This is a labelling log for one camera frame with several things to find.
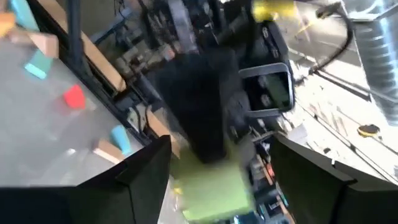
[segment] cable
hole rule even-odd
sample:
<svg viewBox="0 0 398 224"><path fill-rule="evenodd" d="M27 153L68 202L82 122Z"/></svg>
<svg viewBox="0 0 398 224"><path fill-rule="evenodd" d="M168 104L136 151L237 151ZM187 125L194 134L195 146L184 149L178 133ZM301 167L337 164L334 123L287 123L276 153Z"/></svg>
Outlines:
<svg viewBox="0 0 398 224"><path fill-rule="evenodd" d="M146 126L148 129L153 130L153 129L151 128L151 126L150 126L150 124L149 124L149 120L148 120L148 111L149 111L149 110L150 110L150 109L149 109L149 105L147 105L147 106L145 107L145 120L146 120L145 126Z"/></svg>
<svg viewBox="0 0 398 224"><path fill-rule="evenodd" d="M324 60L324 61L322 61L320 63L316 63L315 65L313 65L310 68L310 70L308 71L309 75L312 75L315 72L323 69L330 62L332 62L336 58L338 58L348 48L348 46L350 45L350 43L352 42L352 40L354 38L353 24L351 23L351 21L347 17L347 15L339 10L340 6L341 6L340 2L336 2L334 4L330 4L330 5L321 7L316 12L317 17L320 18L320 19L329 17L332 14L339 15L343 19L343 21L344 21L344 23L346 25L346 29L347 29L347 34L346 35L347 35L347 37L346 37L346 40L341 45L341 47L338 50L336 50L331 56L329 56L326 60Z"/></svg>
<svg viewBox="0 0 398 224"><path fill-rule="evenodd" d="M133 106L132 109L134 110L134 112L137 115L137 125L138 125L137 129L138 129L140 134L145 136L145 134L144 134L144 132L143 132L143 130L141 128L141 126L142 126L142 124L141 124L141 114L139 113L139 110L137 109L137 106Z"/></svg>
<svg viewBox="0 0 398 224"><path fill-rule="evenodd" d="M122 13L122 8L125 9L126 5L124 4L123 0L113 0L113 8L114 8L114 15L116 15L116 11L119 13L119 15L125 20L125 21L131 21L135 22L137 21L136 19L128 19L126 18L123 13Z"/></svg>

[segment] teal block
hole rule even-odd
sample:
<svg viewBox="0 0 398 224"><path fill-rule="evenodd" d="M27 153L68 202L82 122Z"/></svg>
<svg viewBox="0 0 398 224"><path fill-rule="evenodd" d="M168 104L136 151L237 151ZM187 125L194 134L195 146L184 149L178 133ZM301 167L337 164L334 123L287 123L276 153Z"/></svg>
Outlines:
<svg viewBox="0 0 398 224"><path fill-rule="evenodd" d="M16 15L17 23L20 26L29 30L40 31L26 0L10 0L9 3L11 10ZM31 74L44 79L51 68L51 64L52 58L46 57L37 49L29 63L25 65L25 69Z"/></svg>
<svg viewBox="0 0 398 224"><path fill-rule="evenodd" d="M39 31L35 17L26 0L10 0L11 10L16 15L17 23L29 30Z"/></svg>
<svg viewBox="0 0 398 224"><path fill-rule="evenodd" d="M25 69L31 74L44 79L50 70L52 59L46 57L41 51L37 50L32 59L25 65Z"/></svg>
<svg viewBox="0 0 398 224"><path fill-rule="evenodd" d="M123 125L117 125L111 131L113 142L122 150L123 155L129 155L131 150L130 140Z"/></svg>

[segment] black panel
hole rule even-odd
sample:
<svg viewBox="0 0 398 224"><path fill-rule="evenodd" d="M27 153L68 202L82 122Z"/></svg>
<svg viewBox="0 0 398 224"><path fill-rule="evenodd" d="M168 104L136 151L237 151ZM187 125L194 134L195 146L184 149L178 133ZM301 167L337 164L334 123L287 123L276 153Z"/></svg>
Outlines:
<svg viewBox="0 0 398 224"><path fill-rule="evenodd" d="M156 224L170 157L162 136L78 187L0 189L2 222Z"/></svg>
<svg viewBox="0 0 398 224"><path fill-rule="evenodd" d="M398 223L398 186L277 136L275 177L300 223Z"/></svg>

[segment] black bar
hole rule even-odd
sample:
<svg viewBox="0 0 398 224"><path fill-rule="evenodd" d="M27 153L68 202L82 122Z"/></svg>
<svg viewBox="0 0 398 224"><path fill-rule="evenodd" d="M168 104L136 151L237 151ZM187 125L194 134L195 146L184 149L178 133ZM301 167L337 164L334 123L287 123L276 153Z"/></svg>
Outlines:
<svg viewBox="0 0 398 224"><path fill-rule="evenodd" d="M357 97L359 97L359 98L361 98L361 99L363 99L365 101L368 101L368 102L371 101L371 95L370 94L364 94L364 93L361 93L360 91L354 90L353 88L350 88L349 86L346 86L346 85L344 85L342 83L336 82L333 79L331 79L329 77L326 77L326 76L322 75L319 72L315 72L314 74L318 75L319 77L323 78L324 80L329 81L332 84L335 84L336 86L338 86L338 87L340 87L340 88L342 88L342 89L344 89L344 90L356 95Z"/></svg>
<svg viewBox="0 0 398 224"><path fill-rule="evenodd" d="M69 54L76 70L83 70L83 41L80 28L80 0L67 1Z"/></svg>

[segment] wooden plank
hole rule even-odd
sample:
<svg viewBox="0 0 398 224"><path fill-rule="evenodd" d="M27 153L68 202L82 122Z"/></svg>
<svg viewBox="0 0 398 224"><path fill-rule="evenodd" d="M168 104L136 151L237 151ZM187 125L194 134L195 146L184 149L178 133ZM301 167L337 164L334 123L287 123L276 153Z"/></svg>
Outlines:
<svg viewBox="0 0 398 224"><path fill-rule="evenodd" d="M257 154L257 160L261 163L262 172L264 173L264 176L266 177L268 184L269 185L274 184L274 181L272 181L271 176L268 174L266 166L265 166L264 162L262 161L261 156L259 154Z"/></svg>
<svg viewBox="0 0 398 224"><path fill-rule="evenodd" d="M56 0L38 0L38 2L56 20L59 26L65 32L68 32L67 15ZM87 57L98 67L115 89L118 91L125 90L126 83L122 79L122 76L120 76L118 71L108 62L96 45L94 45L83 32L81 32L81 39L83 40Z"/></svg>
<svg viewBox="0 0 398 224"><path fill-rule="evenodd" d="M150 111L148 111L148 123L150 128L152 128L158 136L163 136L163 135L170 136L172 142L172 151L179 158L180 149L181 149L180 144L173 136L173 134L170 132L170 130L166 128L166 126L164 126L164 124L161 121L159 121L159 119L157 119L157 117L153 113L150 113Z"/></svg>
<svg viewBox="0 0 398 224"><path fill-rule="evenodd" d="M280 208L282 209L283 214L285 217L289 220L289 224L295 224L295 221L293 219L293 216L290 214L290 212L287 210L284 202L282 201L281 197L278 195L277 200L279 202Z"/></svg>

